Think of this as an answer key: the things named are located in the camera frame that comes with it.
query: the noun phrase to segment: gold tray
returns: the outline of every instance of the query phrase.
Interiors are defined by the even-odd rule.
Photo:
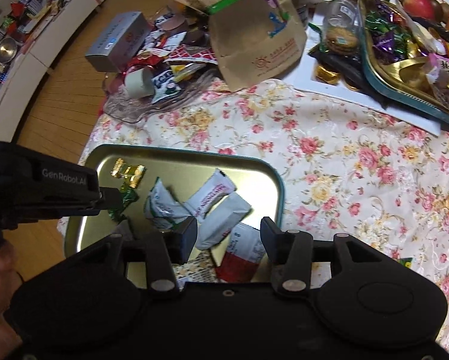
[[[283,181],[274,168],[264,161],[189,150],[101,145],[92,151],[84,166],[96,169],[101,187],[119,188],[123,179],[111,176],[118,158],[123,158],[131,165],[146,167],[146,172],[136,189],[140,199],[124,211],[138,237],[140,232],[151,228],[151,223],[144,217],[143,205],[157,177],[161,178],[176,199],[185,202],[205,183],[216,168],[226,173],[237,186],[237,193],[252,206],[252,211],[243,219],[243,223],[259,229],[261,219],[269,216],[278,226],[281,224],[285,196]],[[111,220],[106,210],[97,216],[71,217],[65,236],[65,256],[69,257],[106,237],[115,227],[116,223]],[[212,249],[214,261],[218,265],[221,264],[227,246],[228,240],[225,239]],[[194,249],[190,259],[197,257],[198,254],[199,251]],[[266,275],[266,266],[267,257],[260,265],[258,274],[261,278]],[[142,267],[135,267],[135,264],[133,267],[142,270]],[[128,277],[134,277],[129,269]]]
[[[399,10],[396,9],[396,6],[387,2],[382,1],[382,3],[386,4],[391,10],[400,14]],[[366,15],[370,10],[375,8],[375,0],[359,0],[358,8],[361,14],[361,22],[365,23]],[[428,60],[427,57],[418,57],[413,59],[407,59],[404,61],[395,62],[390,65],[384,65],[377,61],[373,52],[373,40],[368,30],[363,29],[365,34],[365,50],[366,50],[366,61],[370,70],[373,72],[375,78],[378,81],[381,81],[388,86],[392,87],[396,90],[397,93],[401,95],[407,96],[409,99],[416,100],[423,104],[424,106],[433,107],[439,111],[445,112],[449,116],[449,109],[446,108],[443,104],[441,104],[438,100],[436,100],[432,95],[421,91],[417,88],[413,88],[412,86],[407,85],[406,79],[410,76],[415,76],[417,71],[419,71],[425,62]],[[414,107],[413,103],[409,103],[409,100],[402,101],[408,105]],[[423,109],[422,107],[417,107],[418,109],[434,115],[434,112],[429,112],[427,109]]]

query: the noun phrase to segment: wooden floor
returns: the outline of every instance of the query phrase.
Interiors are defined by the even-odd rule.
[[[120,12],[139,10],[146,17],[168,0],[106,0],[101,11],[79,30],[67,45],[52,76],[36,93],[36,100],[24,116],[18,144],[76,163],[97,120],[104,94],[104,74],[84,59],[87,49],[111,19]],[[21,225],[5,232],[18,254],[18,271],[27,280],[63,257],[63,239],[56,220]]]

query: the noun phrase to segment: human hand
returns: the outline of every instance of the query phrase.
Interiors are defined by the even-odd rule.
[[[20,336],[3,318],[11,297],[21,286],[21,278],[15,271],[16,253],[9,242],[0,247],[0,360],[22,344]]]

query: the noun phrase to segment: brown paper bag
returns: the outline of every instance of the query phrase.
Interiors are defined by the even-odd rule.
[[[300,59],[306,33],[291,0],[175,0],[210,14],[209,34],[232,91],[274,77]]]

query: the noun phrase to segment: purple candy wrapper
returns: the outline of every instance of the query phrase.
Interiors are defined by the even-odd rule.
[[[377,60],[384,64],[392,64],[397,61],[397,56],[394,54],[393,31],[375,37],[373,43],[373,50]]]

